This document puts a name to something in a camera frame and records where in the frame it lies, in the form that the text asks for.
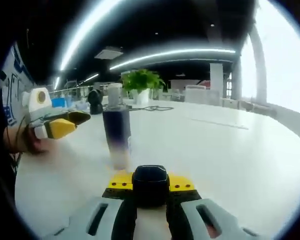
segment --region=desk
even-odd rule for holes
[[[300,138],[276,120],[251,112],[173,101],[170,111],[132,111],[130,169],[159,164],[193,180],[239,224],[269,237],[300,206]],[[22,156],[16,207],[39,236],[101,196],[114,174],[102,115],[94,115],[43,156]],[[169,239],[165,210],[139,210],[135,239]]]

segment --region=table surface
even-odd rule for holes
[[[300,138],[276,120],[203,104],[151,101],[169,111],[130,112],[129,168],[163,165],[190,178],[203,198],[240,226],[274,237],[300,208]],[[24,154],[16,207],[40,237],[67,226],[69,216],[101,196],[112,170],[102,115],[55,141],[46,155]],[[134,239],[169,239],[165,209],[138,210]]]

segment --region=potted plant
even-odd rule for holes
[[[122,76],[123,88],[133,96],[135,104],[149,102],[150,89],[159,89],[165,85],[160,76],[147,69],[131,71]]]

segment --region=black ceiling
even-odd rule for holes
[[[65,79],[80,82],[94,73],[100,73],[100,76],[89,84],[115,81],[120,71],[108,71],[114,63],[127,60],[131,55],[141,57],[176,46],[222,46],[239,53],[252,22],[254,6],[254,0],[123,0],[120,7],[89,32],[66,69],[60,72],[62,56],[74,33],[89,10],[102,1],[50,0],[31,19],[28,32],[22,33],[18,44],[26,67],[38,84],[52,84],[57,76],[61,76],[62,88]],[[94,58],[106,46],[120,48],[123,55],[114,60]],[[175,59],[193,59],[189,61],[147,62],[138,67],[158,71],[165,80],[206,80],[209,79],[211,61],[202,59],[227,60],[223,63],[224,72],[229,73],[230,62],[237,56],[192,54]]]

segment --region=bottle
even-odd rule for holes
[[[103,124],[110,158],[115,170],[127,169],[131,157],[129,108],[123,103],[122,84],[108,86],[108,106],[103,111]]]

